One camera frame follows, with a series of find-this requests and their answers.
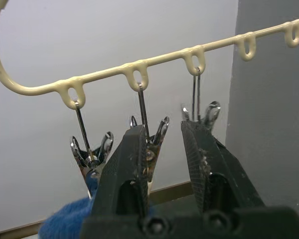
metal clip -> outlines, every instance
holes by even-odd
[[[219,113],[220,113],[220,104],[217,101],[213,101],[206,108],[203,124],[210,131],[212,131],[214,124],[219,116]]]
[[[101,142],[101,146],[92,151],[92,155],[94,158],[93,163],[91,163],[89,153],[80,149],[79,143],[74,136],[72,136],[70,145],[73,156],[79,167],[94,169],[101,163],[106,161],[107,157],[109,156],[109,153],[111,152],[113,142],[114,136],[109,131],[104,135]]]
[[[184,121],[189,121],[189,112],[188,109],[185,107],[185,104],[181,104],[181,117]]]
[[[169,125],[169,117],[166,116],[164,119],[161,120],[156,134],[150,137],[142,84],[139,83],[139,87],[140,87],[140,91],[138,92],[138,95],[140,101],[142,124],[146,129],[146,139],[147,139],[146,160],[147,160],[147,170],[148,170],[148,194],[150,194],[152,178],[157,163],[160,147],[163,143]],[[138,124],[136,122],[135,117],[131,116],[130,127],[132,128],[137,125]]]

hanger bar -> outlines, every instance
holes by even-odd
[[[8,0],[0,0],[0,11],[5,7],[7,2]],[[198,67],[200,70],[199,71],[200,74],[202,74],[205,69],[204,52],[218,49],[221,47],[235,44],[238,46],[238,50],[241,58],[245,61],[250,61],[256,53],[256,38],[270,35],[277,32],[285,33],[285,42],[287,46],[296,47],[299,44],[299,19],[291,22],[285,22],[283,24],[272,26],[262,30],[236,35],[233,37],[229,37],[227,39],[210,42],[203,45],[197,45],[190,48],[185,48],[179,51],[152,57],[149,59],[139,60],[132,63],[126,63],[124,65],[113,67],[107,70],[102,70],[102,71],[90,73],[83,76],[75,76],[66,80],[59,80],[54,83],[50,83],[38,87],[25,87],[16,83],[7,74],[0,61],[0,81],[8,89],[18,94],[26,95],[26,96],[36,96],[36,95],[47,94],[50,92],[58,92],[65,105],[75,110],[76,109],[75,102],[70,98],[68,94],[69,88],[74,88],[76,90],[78,96],[77,103],[81,108],[85,104],[85,93],[83,90],[83,84],[104,79],[107,77],[123,74],[126,76],[129,86],[134,91],[138,92],[140,88],[133,76],[134,71],[140,72],[142,76],[141,84],[143,90],[145,90],[149,84],[149,77],[147,73],[147,67],[149,66],[154,66],[157,64],[182,58],[185,60],[187,70],[190,72],[191,75],[195,76],[197,75],[197,70],[196,70],[197,66],[194,66],[194,63],[192,61],[192,56],[196,56],[198,58],[199,61]],[[248,53],[246,53],[245,50],[245,42],[249,44]]]

hanger hook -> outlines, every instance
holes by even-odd
[[[86,147],[86,151],[88,153],[88,157],[86,159],[88,161],[88,167],[95,168],[99,165],[99,160],[97,160],[97,158],[93,155],[93,152],[90,148],[90,144],[89,144],[88,138],[86,136],[86,131],[85,131],[85,127],[84,127],[84,123],[83,123],[83,119],[82,119],[82,115],[81,115],[81,111],[80,111],[80,106],[77,101],[75,101],[75,106],[76,106],[75,112],[78,117],[80,129],[81,129],[82,136],[83,136],[83,141],[84,141],[84,144]]]
[[[200,121],[200,68],[197,70],[197,119]],[[196,76],[193,76],[193,102],[192,102],[192,120],[195,121],[195,90],[196,90]]]
[[[141,83],[139,83],[139,88],[140,88],[140,91],[138,91],[138,95],[139,95],[139,102],[140,102],[140,109],[141,109],[142,124],[144,125],[145,130],[146,130],[147,142],[149,142],[150,141],[150,134],[149,134],[150,132],[149,132],[149,125],[148,125],[148,118],[147,118],[146,109],[145,109],[143,87],[142,87]]]

blue cloth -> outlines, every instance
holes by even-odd
[[[69,203],[45,220],[38,232],[39,239],[79,239],[82,223],[91,213],[98,182],[88,174],[86,184],[93,194],[92,199],[87,197]]]

gray wall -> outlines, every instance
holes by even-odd
[[[240,0],[236,33],[299,18],[299,0]],[[257,39],[251,62],[234,51],[226,146],[268,205],[299,212],[299,46]]]
[[[126,62],[233,36],[237,0],[11,0],[0,17],[0,55],[26,86],[91,73]],[[232,47],[206,53],[202,109],[223,106],[215,135],[225,141]],[[189,180],[180,131],[180,103],[190,103],[192,77],[182,60],[149,68],[145,91],[149,129],[170,116],[154,189]],[[91,145],[108,130],[114,148],[140,121],[139,103],[124,76],[85,85],[82,109]],[[75,113],[57,93],[17,95],[0,83],[0,231],[49,216],[86,196],[69,139],[83,145]]]

